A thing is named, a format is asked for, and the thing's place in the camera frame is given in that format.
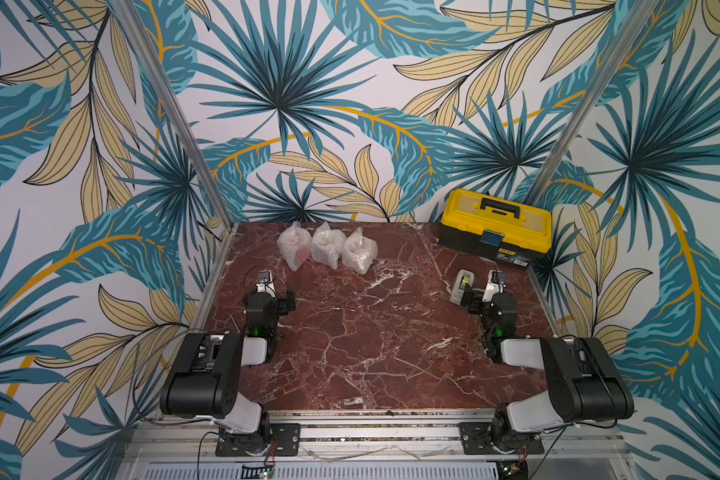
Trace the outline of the clear bubble wrap sheet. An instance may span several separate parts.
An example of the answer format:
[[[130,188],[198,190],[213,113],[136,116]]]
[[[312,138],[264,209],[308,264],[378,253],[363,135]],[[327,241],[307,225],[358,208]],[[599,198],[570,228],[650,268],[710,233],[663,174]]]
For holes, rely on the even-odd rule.
[[[346,239],[347,236],[342,231],[332,229],[327,222],[324,222],[312,235],[312,260],[337,270]]]
[[[277,239],[281,258],[294,272],[311,258],[311,245],[312,235],[298,221],[287,227]]]
[[[378,256],[378,244],[366,237],[358,227],[343,243],[341,260],[344,266],[359,275],[365,275]]]

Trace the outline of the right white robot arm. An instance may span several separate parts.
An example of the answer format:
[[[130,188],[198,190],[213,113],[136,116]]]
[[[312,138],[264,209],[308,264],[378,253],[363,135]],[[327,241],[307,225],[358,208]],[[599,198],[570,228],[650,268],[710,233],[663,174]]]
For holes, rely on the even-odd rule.
[[[497,408],[491,426],[496,440],[574,424],[616,424],[633,415],[632,394],[599,339],[518,337],[517,301],[508,292],[495,293],[480,318],[488,358],[540,371],[546,380],[544,391]]]

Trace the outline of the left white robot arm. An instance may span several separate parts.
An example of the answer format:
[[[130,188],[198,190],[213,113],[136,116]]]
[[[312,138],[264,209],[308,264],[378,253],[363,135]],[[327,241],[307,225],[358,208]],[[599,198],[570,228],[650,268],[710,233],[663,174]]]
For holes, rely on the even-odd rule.
[[[209,421],[232,435],[261,432],[264,408],[239,391],[241,371],[272,361],[278,321],[296,309],[295,296],[277,297],[266,287],[244,298],[241,333],[187,335],[160,392],[160,411],[188,420]]]

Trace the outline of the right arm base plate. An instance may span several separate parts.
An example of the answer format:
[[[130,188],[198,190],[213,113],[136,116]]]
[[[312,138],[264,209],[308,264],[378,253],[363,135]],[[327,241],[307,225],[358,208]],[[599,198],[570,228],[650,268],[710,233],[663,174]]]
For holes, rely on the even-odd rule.
[[[463,422],[458,424],[459,440],[465,455],[542,454],[545,449],[540,435],[518,433],[503,424],[493,422]]]

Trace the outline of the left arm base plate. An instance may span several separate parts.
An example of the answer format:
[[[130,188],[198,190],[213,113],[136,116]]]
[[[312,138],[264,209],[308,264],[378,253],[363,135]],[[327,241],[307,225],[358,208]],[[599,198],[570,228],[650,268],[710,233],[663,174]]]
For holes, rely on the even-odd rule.
[[[296,457],[299,452],[301,425],[270,424],[269,421],[263,421],[254,433],[228,433],[220,430],[219,434],[215,449],[217,457]]]

